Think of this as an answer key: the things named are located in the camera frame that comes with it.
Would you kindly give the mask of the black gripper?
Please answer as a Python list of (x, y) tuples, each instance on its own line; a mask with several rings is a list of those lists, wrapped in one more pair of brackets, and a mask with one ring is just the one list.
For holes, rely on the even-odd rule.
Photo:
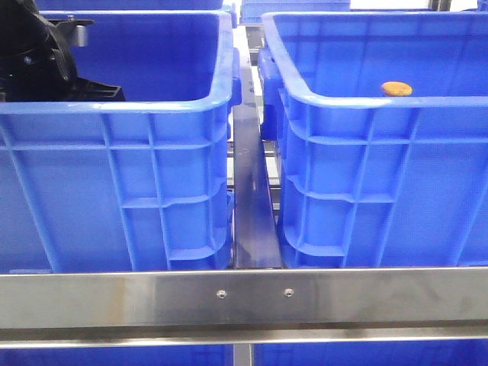
[(1, 2), (1, 101), (124, 101), (123, 89), (79, 76), (69, 41), (89, 19), (49, 19), (34, 1)]

